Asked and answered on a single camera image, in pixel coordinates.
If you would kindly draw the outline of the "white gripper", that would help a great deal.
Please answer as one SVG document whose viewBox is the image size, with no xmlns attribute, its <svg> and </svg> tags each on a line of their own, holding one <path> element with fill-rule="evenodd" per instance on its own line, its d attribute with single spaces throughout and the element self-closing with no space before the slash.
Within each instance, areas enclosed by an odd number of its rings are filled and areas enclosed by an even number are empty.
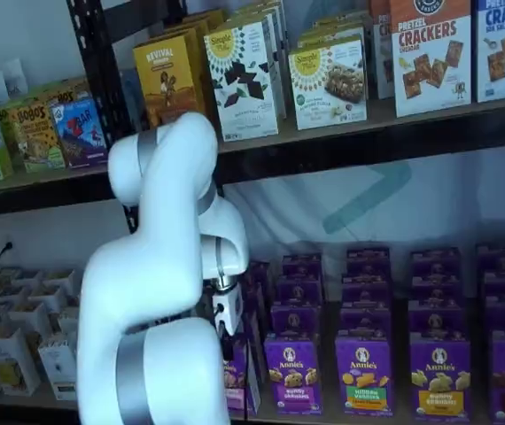
<svg viewBox="0 0 505 425">
<path fill-rule="evenodd" d="M 237 282 L 230 288 L 215 290 L 213 295 L 214 324 L 221 341 L 222 357 L 234 359 L 233 336 L 242 316 L 242 290 Z"/>
</svg>

